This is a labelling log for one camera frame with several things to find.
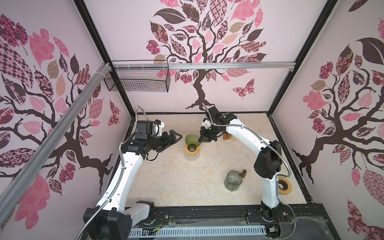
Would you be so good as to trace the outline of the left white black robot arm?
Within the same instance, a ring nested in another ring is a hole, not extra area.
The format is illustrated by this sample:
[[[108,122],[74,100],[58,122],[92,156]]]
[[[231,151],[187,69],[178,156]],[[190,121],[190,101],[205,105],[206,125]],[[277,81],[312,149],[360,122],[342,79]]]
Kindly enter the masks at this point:
[[[77,235],[88,233],[92,240],[126,240],[132,227],[155,217],[154,203],[138,201],[126,208],[134,178],[150,151],[161,153],[178,143],[183,136],[174,130],[163,131],[164,122],[137,121],[134,132],[119,146],[120,166],[95,208],[88,208],[85,222]]]

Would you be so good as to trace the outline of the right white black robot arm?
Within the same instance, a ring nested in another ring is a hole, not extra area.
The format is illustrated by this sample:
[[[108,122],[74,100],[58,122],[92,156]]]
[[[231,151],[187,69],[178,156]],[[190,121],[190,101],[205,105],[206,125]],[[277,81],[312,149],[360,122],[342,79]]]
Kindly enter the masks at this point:
[[[262,178],[263,197],[261,215],[264,221],[273,222],[281,209],[279,199],[279,173],[282,149],[278,141],[267,140],[246,127],[233,113],[220,113],[216,107],[205,108],[199,142],[217,141],[220,133],[227,133],[245,144],[256,155],[255,172]]]

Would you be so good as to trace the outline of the wooden dripper ring stand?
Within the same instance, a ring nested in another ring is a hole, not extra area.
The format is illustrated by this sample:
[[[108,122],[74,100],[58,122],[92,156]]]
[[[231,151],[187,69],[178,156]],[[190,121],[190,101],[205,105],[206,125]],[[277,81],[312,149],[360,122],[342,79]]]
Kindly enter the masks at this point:
[[[196,156],[197,154],[200,153],[200,146],[195,146],[193,144],[191,145],[185,145],[185,153],[188,155],[188,156]]]

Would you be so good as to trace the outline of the brown paper filter stack holder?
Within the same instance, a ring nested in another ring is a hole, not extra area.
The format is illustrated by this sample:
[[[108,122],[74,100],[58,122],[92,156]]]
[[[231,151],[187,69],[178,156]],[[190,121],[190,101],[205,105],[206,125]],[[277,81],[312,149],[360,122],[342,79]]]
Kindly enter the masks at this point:
[[[224,133],[224,134],[223,134],[223,140],[224,140],[225,142],[230,142],[230,141],[232,140],[232,136],[233,136],[233,135],[231,135],[231,134],[229,134],[229,133]]]

